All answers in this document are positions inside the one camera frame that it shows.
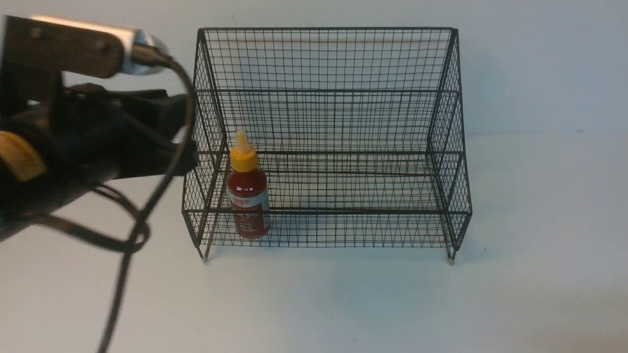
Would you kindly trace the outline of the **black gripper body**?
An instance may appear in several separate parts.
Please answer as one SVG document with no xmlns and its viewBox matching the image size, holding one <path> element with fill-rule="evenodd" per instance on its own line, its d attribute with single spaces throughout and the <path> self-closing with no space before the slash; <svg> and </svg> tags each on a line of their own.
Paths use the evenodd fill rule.
<svg viewBox="0 0 628 353">
<path fill-rule="evenodd" d="M 105 164 L 114 178 L 166 174 L 182 149 L 173 174 L 197 167 L 197 145 L 191 138 L 174 143 L 194 116 L 190 94 L 170 96 L 164 90 L 110 91 L 86 83 L 53 85 L 30 97 L 33 152 L 29 178 L 71 174 Z"/>
</svg>

